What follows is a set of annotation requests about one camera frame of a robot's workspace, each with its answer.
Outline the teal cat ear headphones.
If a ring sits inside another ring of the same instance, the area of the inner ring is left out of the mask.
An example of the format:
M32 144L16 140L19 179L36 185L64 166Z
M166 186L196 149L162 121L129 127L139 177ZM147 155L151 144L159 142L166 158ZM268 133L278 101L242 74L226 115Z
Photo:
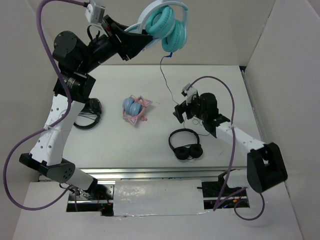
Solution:
M182 20L176 19L172 6L182 9ZM189 8L181 0L155 0L140 14L137 23L141 23L138 32L143 30L153 37L144 49L161 42L162 49L174 53L184 47L188 38Z

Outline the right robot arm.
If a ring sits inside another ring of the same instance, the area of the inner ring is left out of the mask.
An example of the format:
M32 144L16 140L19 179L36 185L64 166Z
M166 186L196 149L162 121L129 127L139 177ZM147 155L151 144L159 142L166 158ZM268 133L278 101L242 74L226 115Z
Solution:
M184 122L183 114L187 119L196 117L210 135L230 145L235 144L246 158L246 179L255 192L263 193L288 179L284 159L276 143L257 140L234 126L230 119L219 113L214 94L184 91L182 95L186 99L174 107L173 115L180 123Z

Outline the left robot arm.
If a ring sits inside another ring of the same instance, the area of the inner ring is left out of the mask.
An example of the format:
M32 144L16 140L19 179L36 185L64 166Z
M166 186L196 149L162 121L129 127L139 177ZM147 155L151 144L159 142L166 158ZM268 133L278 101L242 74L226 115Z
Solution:
M153 37L144 29L131 30L108 15L102 20L105 34L85 44L75 33L62 31L53 42L53 63L58 79L53 89L52 105L39 139L19 162L60 184L80 189L86 199L93 199L103 186L74 163L63 158L64 148L74 122L89 100L96 82L90 72L119 54L128 61L137 56Z

